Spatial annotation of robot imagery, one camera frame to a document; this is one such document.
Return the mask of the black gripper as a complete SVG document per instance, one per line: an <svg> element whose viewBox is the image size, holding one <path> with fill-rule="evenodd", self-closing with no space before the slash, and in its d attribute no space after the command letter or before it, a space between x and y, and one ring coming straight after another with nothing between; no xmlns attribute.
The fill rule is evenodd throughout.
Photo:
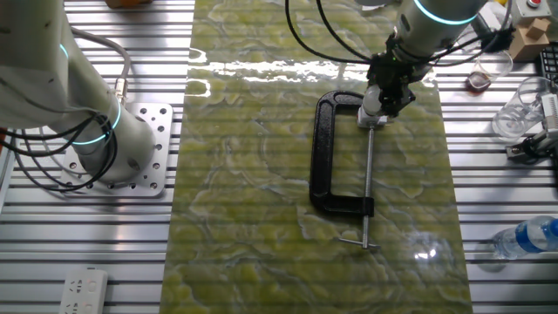
<svg viewBox="0 0 558 314"><path fill-rule="evenodd" d="M380 92L381 113L397 117L399 112L415 100L409 88L391 89L417 81L414 66L398 58L394 51L384 51L371 58L367 73L368 86L384 89Z"/></svg>

